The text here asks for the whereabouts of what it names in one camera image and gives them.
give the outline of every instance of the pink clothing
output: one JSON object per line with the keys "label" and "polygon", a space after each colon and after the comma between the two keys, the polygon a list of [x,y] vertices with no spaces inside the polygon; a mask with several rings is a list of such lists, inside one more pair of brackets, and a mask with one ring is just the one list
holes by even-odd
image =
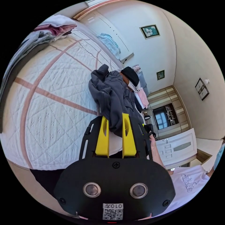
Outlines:
{"label": "pink clothing", "polygon": [[140,88],[140,91],[138,92],[138,96],[140,97],[142,104],[145,106],[145,108],[147,108],[149,105],[149,102],[143,88]]}
{"label": "pink clothing", "polygon": [[34,30],[49,30],[51,31],[52,35],[58,36],[74,29],[75,27],[76,25],[64,25],[59,27],[53,27],[51,24],[48,24],[48,25],[38,26]]}

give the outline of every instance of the television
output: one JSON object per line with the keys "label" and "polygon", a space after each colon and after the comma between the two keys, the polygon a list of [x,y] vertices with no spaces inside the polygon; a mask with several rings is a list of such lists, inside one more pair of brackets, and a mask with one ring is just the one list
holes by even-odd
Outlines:
{"label": "television", "polygon": [[152,110],[158,130],[178,124],[173,104],[167,104]]}

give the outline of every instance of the white t-shirt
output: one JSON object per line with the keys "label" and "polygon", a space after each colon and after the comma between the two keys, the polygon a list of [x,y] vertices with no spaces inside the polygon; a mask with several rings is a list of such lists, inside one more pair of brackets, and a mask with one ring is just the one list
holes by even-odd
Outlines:
{"label": "white t-shirt", "polygon": [[176,195],[168,208],[157,216],[169,213],[188,203],[202,190],[210,179],[201,165],[194,167],[177,167],[173,175],[171,175],[171,178]]}

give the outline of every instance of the door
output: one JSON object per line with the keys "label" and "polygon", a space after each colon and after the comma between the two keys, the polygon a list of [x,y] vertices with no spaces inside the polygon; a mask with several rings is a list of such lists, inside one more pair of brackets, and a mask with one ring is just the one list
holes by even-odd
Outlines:
{"label": "door", "polygon": [[160,158],[166,168],[173,164],[182,164],[183,161],[197,154],[197,143],[194,129],[181,134],[156,141]]}
{"label": "door", "polygon": [[101,33],[109,34],[121,50],[120,61],[123,62],[124,59],[133,53],[129,44],[117,28],[97,11],[89,13],[80,21],[89,27],[96,35],[100,35]]}

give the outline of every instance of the gray hoodie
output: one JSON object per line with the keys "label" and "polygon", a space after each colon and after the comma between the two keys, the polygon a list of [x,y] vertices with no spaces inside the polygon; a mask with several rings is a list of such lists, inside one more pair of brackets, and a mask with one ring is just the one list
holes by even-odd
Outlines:
{"label": "gray hoodie", "polygon": [[118,71],[108,71],[106,64],[91,73],[88,87],[95,102],[100,106],[101,114],[109,120],[109,129],[122,137],[122,113],[143,119],[135,108],[135,95],[123,82]]}

